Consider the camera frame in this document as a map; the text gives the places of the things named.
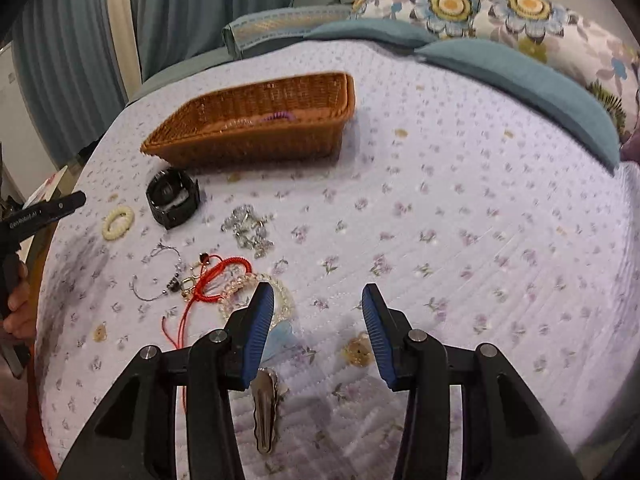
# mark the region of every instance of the beige curtain strip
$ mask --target beige curtain strip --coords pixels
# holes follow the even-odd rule
[[[131,99],[142,86],[138,46],[131,17],[131,0],[107,0],[107,10],[120,76],[127,92],[127,99]]]

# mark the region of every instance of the yellow spiral hair tie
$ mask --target yellow spiral hair tie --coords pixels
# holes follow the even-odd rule
[[[124,218],[124,221],[119,222],[117,226],[112,228],[113,223],[118,218]],[[131,224],[133,224],[133,219],[133,209],[128,205],[119,205],[104,219],[104,223],[102,224],[102,238],[105,240],[117,240],[129,230]]]

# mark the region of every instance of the orange fabric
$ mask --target orange fabric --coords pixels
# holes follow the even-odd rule
[[[27,367],[27,381],[29,383],[29,402],[27,406],[27,439],[24,443],[24,449],[44,479],[55,480],[58,472],[53,465],[49,446],[47,446],[44,431],[42,431],[33,359],[31,359]]]

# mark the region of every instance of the white floral bedsheet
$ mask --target white floral bedsheet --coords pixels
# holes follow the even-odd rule
[[[144,192],[164,163],[138,149],[162,120],[203,92],[325,70],[345,70],[356,85],[337,165],[201,173],[206,199],[196,215],[169,233],[154,222]],[[358,304],[367,282],[443,343],[497,344],[575,448],[640,348],[639,182],[635,165],[610,176],[558,126],[510,97],[372,43],[301,43],[156,91],[112,124],[78,182],[87,203],[60,222],[50,248],[36,373],[54,461],[60,465],[140,347],[171,348],[160,320],[168,316],[175,333],[181,300],[143,303],[129,290],[134,273],[150,293],[171,274],[172,257],[150,260],[151,249],[162,239],[186,261],[213,249],[251,258],[220,232],[243,203],[274,214],[274,249],[255,267],[292,291],[300,342],[273,360],[287,391],[267,458],[255,449],[250,396],[232,394],[247,478],[391,477],[406,396],[386,388],[375,364],[353,367],[341,352],[365,329]],[[132,206],[135,222],[124,238],[106,242],[102,218],[120,203]],[[97,342],[101,323],[107,337]],[[199,304],[188,341],[222,325],[215,306]],[[459,412],[452,419],[455,478]]]

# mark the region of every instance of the human hand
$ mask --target human hand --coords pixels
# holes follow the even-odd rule
[[[20,262],[18,269],[20,283],[11,292],[7,301],[7,306],[12,313],[2,322],[4,332],[16,339],[33,339],[36,335],[37,309],[29,304],[27,273],[27,266]],[[0,338],[7,338],[1,332],[2,330],[0,330]]]

